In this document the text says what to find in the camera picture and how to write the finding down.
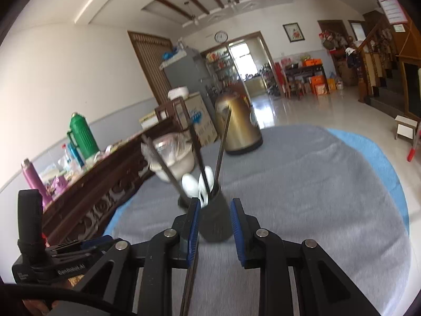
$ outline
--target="silver bolt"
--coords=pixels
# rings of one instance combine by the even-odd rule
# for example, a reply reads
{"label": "silver bolt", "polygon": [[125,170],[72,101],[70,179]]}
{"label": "silver bolt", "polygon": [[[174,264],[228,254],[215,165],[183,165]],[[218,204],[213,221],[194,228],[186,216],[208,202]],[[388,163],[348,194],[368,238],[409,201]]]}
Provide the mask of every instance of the silver bolt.
{"label": "silver bolt", "polygon": [[119,241],[115,244],[115,248],[117,248],[119,251],[126,249],[128,246],[127,241]]}
{"label": "silver bolt", "polygon": [[313,240],[313,239],[307,239],[304,241],[304,243],[306,244],[308,248],[315,248],[317,246],[316,240]]}
{"label": "silver bolt", "polygon": [[269,235],[269,231],[264,228],[260,228],[256,230],[256,235],[260,238],[265,238]]}
{"label": "silver bolt", "polygon": [[177,234],[177,231],[175,229],[172,229],[172,228],[169,228],[169,229],[164,231],[164,236],[166,238],[172,238],[173,236],[175,236],[175,234]]}

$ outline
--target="bright window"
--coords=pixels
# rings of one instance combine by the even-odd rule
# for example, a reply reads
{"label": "bright window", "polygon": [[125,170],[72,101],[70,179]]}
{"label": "bright window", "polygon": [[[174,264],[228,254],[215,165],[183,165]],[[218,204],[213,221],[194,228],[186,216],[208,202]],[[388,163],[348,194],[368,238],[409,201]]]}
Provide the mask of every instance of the bright window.
{"label": "bright window", "polygon": [[231,53],[237,64],[238,73],[243,80],[248,75],[254,75],[258,72],[246,43],[231,47]]}
{"label": "bright window", "polygon": [[351,23],[351,27],[354,30],[356,40],[363,41],[365,40],[365,32],[363,26],[360,23]]}

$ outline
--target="gray refrigerator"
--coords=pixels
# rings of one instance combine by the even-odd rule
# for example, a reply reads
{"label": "gray refrigerator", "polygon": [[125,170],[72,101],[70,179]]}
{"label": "gray refrigerator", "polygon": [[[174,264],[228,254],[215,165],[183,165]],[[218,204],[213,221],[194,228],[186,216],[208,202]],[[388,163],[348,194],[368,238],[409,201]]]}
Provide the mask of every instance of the gray refrigerator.
{"label": "gray refrigerator", "polygon": [[164,67],[165,75],[172,88],[186,86],[190,93],[199,92],[213,124],[216,125],[215,106],[206,89],[206,86],[219,88],[218,81],[212,77],[215,73],[206,65],[200,52],[190,47],[185,52],[186,56]]}

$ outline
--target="utensil holder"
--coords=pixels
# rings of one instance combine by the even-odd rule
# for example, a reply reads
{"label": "utensil holder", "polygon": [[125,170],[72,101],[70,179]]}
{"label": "utensil holder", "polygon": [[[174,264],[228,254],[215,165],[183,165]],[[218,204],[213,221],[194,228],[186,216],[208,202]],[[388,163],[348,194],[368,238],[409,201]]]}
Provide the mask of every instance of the utensil holder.
{"label": "utensil holder", "polygon": [[[223,242],[232,235],[229,207],[220,187],[213,187],[216,194],[209,199],[208,205],[201,208],[199,214],[199,233],[207,242]],[[189,205],[181,197],[178,206],[187,212]]]}

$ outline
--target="wooden slatted door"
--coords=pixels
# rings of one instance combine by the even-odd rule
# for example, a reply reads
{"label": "wooden slatted door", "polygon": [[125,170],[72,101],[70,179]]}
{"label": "wooden slatted door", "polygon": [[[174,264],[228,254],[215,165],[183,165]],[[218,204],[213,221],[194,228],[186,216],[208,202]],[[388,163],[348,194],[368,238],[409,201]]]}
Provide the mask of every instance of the wooden slatted door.
{"label": "wooden slatted door", "polygon": [[158,104],[167,102],[171,86],[164,71],[159,69],[159,65],[163,61],[164,52],[173,50],[170,39],[136,32],[128,34]]}

